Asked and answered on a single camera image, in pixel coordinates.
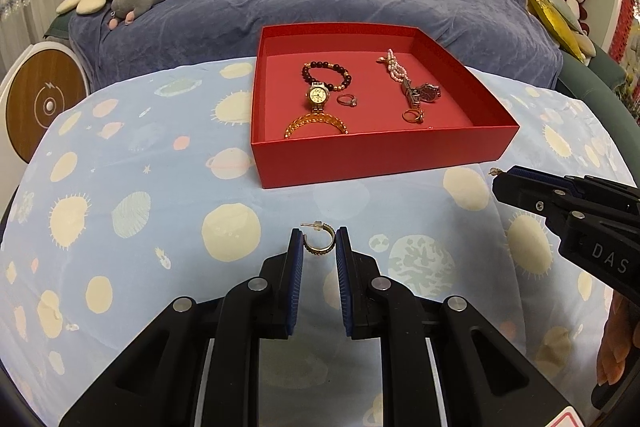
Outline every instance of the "gold ring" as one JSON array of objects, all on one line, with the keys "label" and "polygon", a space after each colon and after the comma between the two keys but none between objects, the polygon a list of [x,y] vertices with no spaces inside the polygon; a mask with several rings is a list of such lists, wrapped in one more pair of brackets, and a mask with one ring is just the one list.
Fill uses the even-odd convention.
[{"label": "gold ring", "polygon": [[328,247],[325,248],[315,248],[311,247],[306,241],[306,233],[302,236],[302,242],[305,245],[305,248],[312,253],[313,255],[324,255],[325,253],[329,253],[334,249],[335,246],[335,230],[332,229],[328,224],[323,223],[322,221],[315,221],[313,223],[302,223],[301,227],[314,227],[314,230],[324,230],[328,232],[331,236],[331,243]]},{"label": "gold ring", "polygon": [[350,93],[341,94],[335,100],[340,105],[347,105],[348,107],[356,107],[358,105],[358,99]]},{"label": "gold ring", "polygon": [[402,113],[402,119],[408,123],[422,123],[424,121],[424,111],[421,109],[407,109]]},{"label": "gold ring", "polygon": [[341,134],[349,134],[347,132],[347,127],[342,123],[342,120],[339,118],[335,118],[333,115],[320,112],[320,113],[312,113],[306,114],[305,116],[300,116],[296,118],[293,122],[289,124],[287,130],[284,132],[285,139],[289,138],[293,131],[299,129],[303,125],[308,123],[327,123],[329,125],[333,125]]}]

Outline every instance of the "gold watch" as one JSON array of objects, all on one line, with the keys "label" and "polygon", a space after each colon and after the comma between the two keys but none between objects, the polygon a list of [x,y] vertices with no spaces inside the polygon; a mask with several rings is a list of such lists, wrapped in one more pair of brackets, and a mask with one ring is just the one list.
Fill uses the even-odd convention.
[{"label": "gold watch", "polygon": [[293,131],[307,123],[327,123],[333,125],[340,133],[347,134],[347,127],[342,120],[324,112],[324,104],[329,100],[329,89],[322,82],[313,82],[306,92],[306,97],[311,105],[311,112],[291,122],[284,132],[285,138],[289,138]]},{"label": "gold watch", "polygon": [[329,90],[322,82],[313,82],[306,97],[311,105],[311,113],[319,114],[324,112],[324,104],[329,100]]}]

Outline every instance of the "watch face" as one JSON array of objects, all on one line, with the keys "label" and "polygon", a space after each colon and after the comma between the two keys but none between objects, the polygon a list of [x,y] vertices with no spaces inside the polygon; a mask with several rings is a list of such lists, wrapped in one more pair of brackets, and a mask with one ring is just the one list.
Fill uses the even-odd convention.
[{"label": "watch face", "polygon": [[313,103],[322,103],[326,100],[326,91],[322,87],[313,87],[309,91],[309,100]]}]

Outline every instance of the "dark bead bracelet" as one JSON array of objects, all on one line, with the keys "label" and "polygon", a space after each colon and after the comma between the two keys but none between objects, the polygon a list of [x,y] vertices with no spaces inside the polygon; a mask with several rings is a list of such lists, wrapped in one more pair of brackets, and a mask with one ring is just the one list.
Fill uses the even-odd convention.
[{"label": "dark bead bracelet", "polygon": [[351,84],[351,75],[349,74],[349,71],[343,68],[340,64],[332,64],[330,62],[316,62],[316,61],[310,62],[302,66],[302,78],[304,78],[305,82],[309,84],[313,82],[317,82],[317,80],[311,76],[311,73],[309,73],[309,70],[312,68],[323,68],[325,70],[334,70],[334,71],[337,71],[337,73],[340,73],[342,75],[343,80],[339,86],[334,86],[334,84],[325,84],[326,88],[329,91],[341,91],[346,87],[348,87],[349,84]]}]

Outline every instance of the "wooden panel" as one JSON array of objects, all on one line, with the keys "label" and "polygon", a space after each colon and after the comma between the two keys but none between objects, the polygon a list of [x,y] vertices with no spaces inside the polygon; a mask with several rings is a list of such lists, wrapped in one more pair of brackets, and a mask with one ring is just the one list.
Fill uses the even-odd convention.
[{"label": "wooden panel", "polygon": [[9,89],[9,140],[27,163],[55,117],[86,97],[82,73],[71,57],[43,50],[22,65]]}]

